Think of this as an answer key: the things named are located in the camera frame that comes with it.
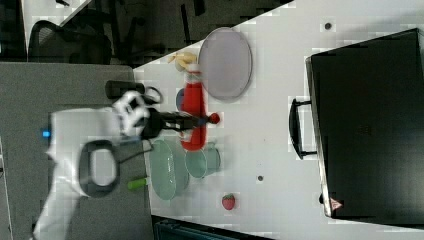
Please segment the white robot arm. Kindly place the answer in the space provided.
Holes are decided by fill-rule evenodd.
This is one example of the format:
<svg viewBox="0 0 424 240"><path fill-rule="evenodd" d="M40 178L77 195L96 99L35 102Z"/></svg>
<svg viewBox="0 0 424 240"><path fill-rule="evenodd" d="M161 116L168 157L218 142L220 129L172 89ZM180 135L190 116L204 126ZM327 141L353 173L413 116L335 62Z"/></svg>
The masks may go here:
<svg viewBox="0 0 424 240"><path fill-rule="evenodd" d="M160 112L153 97L129 90L112 105L77 108L50 115L46 154L53 160L51 188L31 240L65 240L83 197L102 198L119 183L117 148L150 140L163 130L184 132L202 120L187 112Z"/></svg>

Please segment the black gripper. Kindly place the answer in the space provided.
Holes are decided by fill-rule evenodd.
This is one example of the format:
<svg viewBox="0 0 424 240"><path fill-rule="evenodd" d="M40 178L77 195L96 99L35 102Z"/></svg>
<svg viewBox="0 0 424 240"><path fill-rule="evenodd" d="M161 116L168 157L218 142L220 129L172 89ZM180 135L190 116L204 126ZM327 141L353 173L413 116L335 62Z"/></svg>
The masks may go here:
<svg viewBox="0 0 424 240"><path fill-rule="evenodd" d="M185 112L159 112L154 108L149 108L148 111L150 116L141 131L143 139L156 138L162 130L183 132L199 126L199 118Z"/></svg>

